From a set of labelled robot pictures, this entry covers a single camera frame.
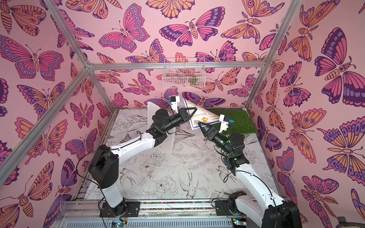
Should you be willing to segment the laminated dim sum menu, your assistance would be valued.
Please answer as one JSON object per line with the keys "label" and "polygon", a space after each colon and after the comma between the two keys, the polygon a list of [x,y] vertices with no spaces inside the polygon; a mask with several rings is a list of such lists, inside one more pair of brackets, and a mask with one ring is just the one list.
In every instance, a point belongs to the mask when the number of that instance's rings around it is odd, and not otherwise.
{"label": "laminated dim sum menu", "polygon": [[217,124],[219,123],[220,116],[210,112],[209,110],[194,104],[188,100],[183,99],[183,105],[186,108],[196,108],[196,112],[193,114],[192,118],[189,120],[190,126],[192,130],[199,129],[199,122],[203,122],[204,124]]}

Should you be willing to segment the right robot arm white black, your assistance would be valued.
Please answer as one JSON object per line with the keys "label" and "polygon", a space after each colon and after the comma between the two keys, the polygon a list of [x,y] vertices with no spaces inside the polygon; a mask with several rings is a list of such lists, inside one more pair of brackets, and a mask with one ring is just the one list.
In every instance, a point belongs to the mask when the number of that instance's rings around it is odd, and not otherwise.
{"label": "right robot arm white black", "polygon": [[254,171],[245,157],[244,136],[234,132],[225,136],[213,125],[198,123],[204,137],[214,143],[223,153],[223,163],[229,175],[239,179],[252,194],[235,193],[230,200],[232,213],[242,213],[260,228],[301,228],[297,205],[285,201],[276,194]]}

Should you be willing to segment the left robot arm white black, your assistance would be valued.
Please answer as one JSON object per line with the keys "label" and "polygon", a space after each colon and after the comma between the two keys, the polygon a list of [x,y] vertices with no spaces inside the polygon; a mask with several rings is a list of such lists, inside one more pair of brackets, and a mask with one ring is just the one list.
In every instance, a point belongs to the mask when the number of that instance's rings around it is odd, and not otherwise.
{"label": "left robot arm white black", "polygon": [[190,121],[196,111],[196,107],[181,108],[170,116],[166,109],[158,109],[152,116],[150,128],[139,137],[111,147],[98,147],[88,172],[111,209],[116,211],[125,207],[125,200],[117,186],[119,166],[138,153],[159,146],[171,130]]}

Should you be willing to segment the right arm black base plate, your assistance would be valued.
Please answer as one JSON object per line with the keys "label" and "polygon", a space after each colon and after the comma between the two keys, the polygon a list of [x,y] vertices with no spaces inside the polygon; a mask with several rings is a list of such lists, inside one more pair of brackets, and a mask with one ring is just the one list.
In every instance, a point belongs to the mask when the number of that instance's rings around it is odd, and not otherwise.
{"label": "right arm black base plate", "polygon": [[227,200],[214,200],[212,205],[215,207],[217,216],[246,217],[242,212],[234,212],[233,209],[230,208]]}

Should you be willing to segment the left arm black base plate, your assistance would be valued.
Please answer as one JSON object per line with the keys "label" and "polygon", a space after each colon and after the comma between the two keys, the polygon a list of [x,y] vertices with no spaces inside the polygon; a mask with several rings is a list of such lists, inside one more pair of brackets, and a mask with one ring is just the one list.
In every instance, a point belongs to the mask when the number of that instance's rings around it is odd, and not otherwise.
{"label": "left arm black base plate", "polygon": [[117,217],[138,217],[141,202],[121,202],[115,208],[110,207],[107,202],[104,202],[99,214],[100,218],[117,218]]}

